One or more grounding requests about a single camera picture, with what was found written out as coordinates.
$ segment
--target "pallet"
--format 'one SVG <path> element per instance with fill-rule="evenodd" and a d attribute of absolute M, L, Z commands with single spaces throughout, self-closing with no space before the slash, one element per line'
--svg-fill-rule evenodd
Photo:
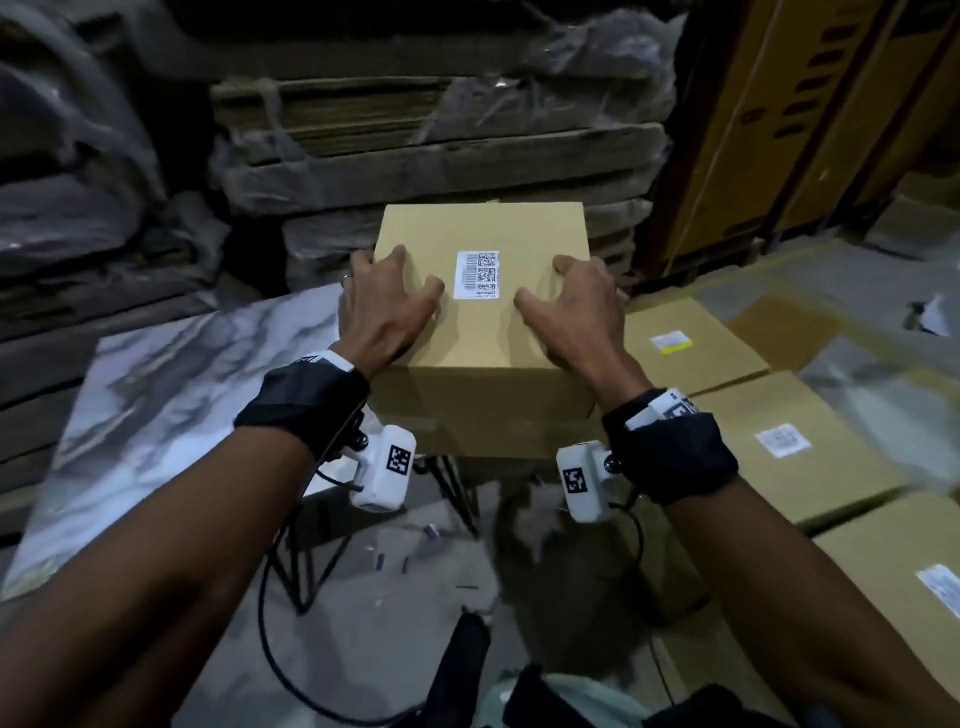
<path fill-rule="evenodd" d="M 687 255 L 679 255 L 661 267 L 661 274 L 645 277 L 635 271 L 641 280 L 630 290 L 631 297 L 656 293 L 672 286 L 685 286 L 710 271 L 738 265 L 745 268 L 757 262 L 766 252 L 767 241 L 762 238 L 726 240 Z"/>

